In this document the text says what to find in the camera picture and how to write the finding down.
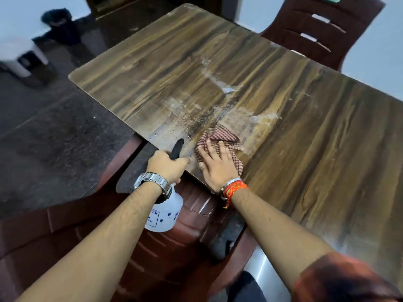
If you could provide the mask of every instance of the red thread bracelet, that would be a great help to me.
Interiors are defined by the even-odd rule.
[[[244,183],[243,181],[235,181],[233,183],[231,183],[230,185],[228,185],[223,193],[223,196],[227,198],[226,204],[224,208],[228,208],[229,205],[231,204],[231,198],[234,195],[234,193],[236,191],[238,191],[241,188],[247,188],[249,189],[249,187],[246,185],[246,183]]]

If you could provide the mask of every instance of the black pants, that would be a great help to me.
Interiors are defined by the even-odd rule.
[[[243,271],[227,289],[228,302],[267,302],[253,276]]]

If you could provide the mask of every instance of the wall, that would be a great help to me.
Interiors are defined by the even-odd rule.
[[[342,72],[403,101],[403,0],[386,7],[348,53]],[[284,0],[239,0],[235,22],[257,33],[274,20]]]
[[[16,35],[33,38],[48,31],[41,15],[55,8],[67,8],[73,19],[91,13],[85,0],[2,0],[0,5],[0,38]]]

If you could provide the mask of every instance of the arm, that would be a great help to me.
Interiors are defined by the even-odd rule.
[[[179,182],[189,158],[170,160],[156,151],[147,171]],[[41,276],[18,299],[36,301],[109,301],[119,283],[161,188],[143,183],[81,243]]]
[[[222,142],[220,156],[209,140],[207,145],[209,154],[199,147],[204,161],[199,166],[206,183],[218,193],[225,183],[239,176],[231,155]],[[289,291],[293,291],[294,282],[305,268],[323,255],[334,252],[325,241],[250,190],[239,189],[231,200]]]

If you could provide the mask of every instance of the white plastic stool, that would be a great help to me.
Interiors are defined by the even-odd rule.
[[[38,63],[48,64],[48,59],[35,43],[16,36],[0,40],[0,66],[19,77],[31,75],[30,68]]]

